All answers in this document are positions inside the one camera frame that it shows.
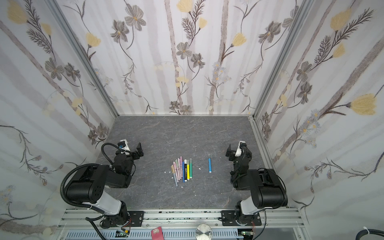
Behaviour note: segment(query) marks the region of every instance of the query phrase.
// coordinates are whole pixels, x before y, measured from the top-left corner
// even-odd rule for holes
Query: light blue marker
[[[211,154],[208,154],[208,162],[209,162],[209,173],[212,173]]]

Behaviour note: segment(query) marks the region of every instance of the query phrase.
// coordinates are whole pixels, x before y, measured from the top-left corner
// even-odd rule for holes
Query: black mounting plate
[[[144,211],[128,211],[131,216],[131,227],[141,227]]]
[[[223,222],[223,226],[241,226],[238,224],[235,220],[235,211],[228,211],[228,210],[223,210],[221,211],[221,219]],[[260,214],[257,213],[256,215],[249,216],[249,223],[247,223],[244,226],[252,226],[252,221],[255,224],[255,226],[261,226],[262,221],[260,219]]]

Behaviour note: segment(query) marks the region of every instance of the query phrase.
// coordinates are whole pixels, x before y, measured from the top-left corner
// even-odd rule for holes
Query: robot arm
[[[104,219],[101,221],[102,228],[109,228],[127,223],[131,217],[127,212],[126,204],[123,201],[114,199],[104,191],[104,186],[112,188],[128,188],[132,179],[132,167],[134,160],[144,155],[139,143],[137,151],[131,152],[127,141],[124,139],[111,145],[118,150],[112,166],[99,164],[84,164],[73,169],[63,179],[60,194],[65,202],[76,207],[88,207],[101,214]]]
[[[265,209],[287,206],[288,198],[285,186],[273,169],[249,169],[252,153],[244,141],[240,141],[237,150],[229,145],[226,155],[233,161],[231,184],[237,190],[250,190],[251,196],[239,201],[235,207],[235,220],[238,225],[249,225],[255,214]]]

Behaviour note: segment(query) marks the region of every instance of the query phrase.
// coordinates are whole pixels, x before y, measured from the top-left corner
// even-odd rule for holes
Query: yellow flower print
[[[185,83],[188,83],[189,82],[189,79],[186,78],[185,76],[178,76],[176,78],[179,82],[185,82]]]
[[[64,90],[64,91],[63,91],[63,96],[64,96],[64,97],[69,97],[69,96],[70,96],[70,94],[69,94],[69,92],[68,92],[68,91]]]
[[[44,29],[46,34],[48,34],[49,36],[52,35],[51,25],[49,25],[47,23],[42,23],[41,27]]]
[[[96,47],[101,42],[101,39],[97,38],[92,33],[87,33],[85,38],[87,39],[88,45],[90,45],[91,47]]]
[[[53,111],[55,109],[55,106],[53,106],[52,104],[48,104],[47,109],[49,111]]]
[[[14,23],[23,24],[27,21],[24,9],[16,1],[9,1],[7,14],[8,19]]]
[[[238,33],[235,35],[232,41],[233,46],[241,46],[243,43],[246,42],[246,38],[242,33]]]
[[[83,103],[83,99],[82,98],[74,98],[73,101],[72,101],[72,107],[77,107],[78,105],[82,104]]]
[[[205,20],[204,18],[199,18],[199,28],[203,28],[207,25],[207,20]]]
[[[181,12],[190,12],[192,10],[192,0],[180,0],[176,6]]]
[[[277,105],[280,105],[280,103],[283,103],[283,107],[287,106],[287,97],[285,96],[285,94],[282,94],[280,96],[280,99],[277,100]]]
[[[49,117],[50,115],[51,115],[51,112],[50,111],[48,111],[48,110],[43,110],[43,115],[45,115],[45,116],[47,116],[47,117]]]
[[[81,114],[80,108],[77,108],[75,113],[76,113],[78,116],[80,116],[80,114]]]
[[[362,95],[346,106],[351,108],[355,113],[360,115],[374,115],[376,108],[376,98],[372,93]]]
[[[331,28],[334,31],[339,31],[349,20],[351,16],[351,9],[349,8],[345,12],[340,12],[331,18]]]
[[[344,48],[344,44],[340,44],[336,50],[333,52],[333,57],[334,58],[338,58],[338,57],[341,57],[342,55],[344,55],[345,53],[345,48]]]

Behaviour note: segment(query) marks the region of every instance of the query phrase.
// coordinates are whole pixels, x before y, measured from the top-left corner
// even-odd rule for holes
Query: black cable
[[[104,236],[101,234],[100,230],[96,227],[95,223],[90,219],[90,218],[85,218],[85,220],[89,221],[91,223],[91,225],[93,226],[93,228],[95,229],[96,233],[99,235],[99,237],[102,239],[102,240],[106,240],[104,238]]]
[[[233,181],[231,181],[231,184],[234,184],[239,178],[244,177],[244,176],[246,176],[246,175],[247,175],[247,174],[244,173],[244,174],[241,174],[241,175],[237,176]]]
[[[133,173],[131,174],[131,177],[133,177],[133,175],[135,174],[135,172],[136,172],[136,165],[134,164],[134,163],[132,163],[133,164],[133,166],[135,166],[135,171],[133,171]]]
[[[268,169],[266,169],[265,167],[261,167],[261,168],[258,169],[258,171],[259,171],[260,169],[268,170]],[[281,183],[282,183],[283,186],[284,186],[284,191],[285,191],[284,199],[283,199],[283,201],[281,202],[280,206],[271,208],[271,209],[278,209],[279,207],[282,207],[282,206],[284,205],[284,202],[285,202],[285,200],[286,200],[286,198],[287,198],[287,188],[285,187],[285,183],[284,183],[284,181],[279,177],[279,175],[277,175],[275,172],[273,172],[273,173],[280,179]]]
[[[376,230],[376,229],[368,229],[368,230],[364,229],[364,230],[361,230],[357,233],[356,240],[359,240],[362,236],[367,235],[368,231],[369,231],[369,234],[374,234],[374,235],[379,235],[379,236],[384,237],[383,231]]]
[[[76,168],[72,169],[63,179],[63,181],[61,182],[61,185],[60,185],[60,196],[61,198],[64,200],[64,202],[68,203],[69,205],[72,205],[72,206],[75,206],[75,207],[85,207],[85,208],[90,208],[92,210],[95,210],[101,214],[104,214],[103,211],[101,211],[100,209],[98,208],[95,208],[94,206],[92,205],[89,205],[89,204],[78,204],[76,202],[73,202],[71,201],[64,193],[64,188],[65,188],[65,183],[67,182],[68,178],[74,174],[77,170],[79,169],[82,169],[84,167],[97,167],[99,166],[99,164],[96,164],[96,163],[87,163],[87,164],[83,164],[83,165],[80,165],[80,166],[77,166]]]
[[[249,152],[250,152],[250,151],[249,151],[249,149],[248,149],[246,146],[244,146],[244,147],[241,148],[241,154],[243,155],[243,158],[240,160],[240,163],[239,163],[237,169],[234,170],[233,172],[231,172],[231,184],[233,185],[234,188],[237,187],[237,186],[236,186],[236,181],[240,178],[240,176],[241,176],[241,177],[244,177],[244,176],[247,175],[246,173],[244,173],[244,174],[242,174],[242,175],[240,175],[240,176],[238,176],[238,177],[236,177],[236,178],[234,179],[236,173],[240,170],[241,164],[243,163],[243,160],[244,160],[244,158],[245,158],[245,156],[246,156],[246,153],[247,153],[247,155],[249,155]]]
[[[101,215],[101,216],[98,216],[98,217],[95,217],[95,218],[89,218],[89,217],[86,217],[87,218],[87,221],[97,221],[97,220],[99,220],[99,219],[101,219],[101,218],[103,218],[104,217],[104,214],[103,215]]]
[[[264,231],[264,229],[265,229],[265,226],[266,226],[266,212],[265,212],[265,210],[264,210],[264,215],[265,215],[265,223],[264,223],[263,230],[262,230],[262,231],[259,233],[259,235],[257,235],[256,237],[255,237],[255,233],[253,233],[253,238],[252,238],[252,240],[258,238],[258,237],[263,233],[263,231]]]
[[[85,207],[85,208],[90,208],[92,210],[95,210],[99,213],[101,213],[102,215],[97,217],[97,218],[88,218],[86,217],[85,219],[87,221],[89,221],[91,223],[91,225],[93,226],[93,228],[95,229],[96,233],[99,235],[99,237],[102,239],[102,240],[106,240],[103,235],[101,234],[101,232],[99,231],[99,229],[96,227],[96,225],[93,223],[93,221],[95,221],[94,219],[96,220],[99,220],[103,217],[103,215],[105,214],[104,211],[92,206],[92,205],[89,205],[89,204],[78,204],[76,202],[73,202],[71,201],[64,193],[64,188],[65,188],[65,184],[68,180],[68,178],[74,174],[76,171],[78,171],[79,169],[82,169],[84,167],[97,167],[99,166],[99,164],[96,164],[96,163],[87,163],[87,164],[83,164],[83,165],[80,165],[80,166],[77,166],[76,168],[72,169],[64,178],[63,178],[63,181],[61,182],[61,185],[60,185],[60,196],[61,198],[64,200],[64,202],[68,203],[69,205],[72,205],[72,206],[75,206],[75,207]]]
[[[109,161],[109,163],[111,164],[111,165],[113,165],[113,162],[111,161],[111,159],[109,159],[109,157],[105,154],[105,152],[104,152],[104,146],[105,145],[110,145],[110,146],[113,146],[114,148],[117,148],[118,150],[120,150],[120,151],[123,151],[123,149],[121,149],[121,148],[119,148],[118,146],[116,146],[115,144],[112,144],[112,143],[110,143],[110,142],[106,142],[106,143],[104,143],[103,145],[101,145],[101,153],[104,155],[104,157]]]

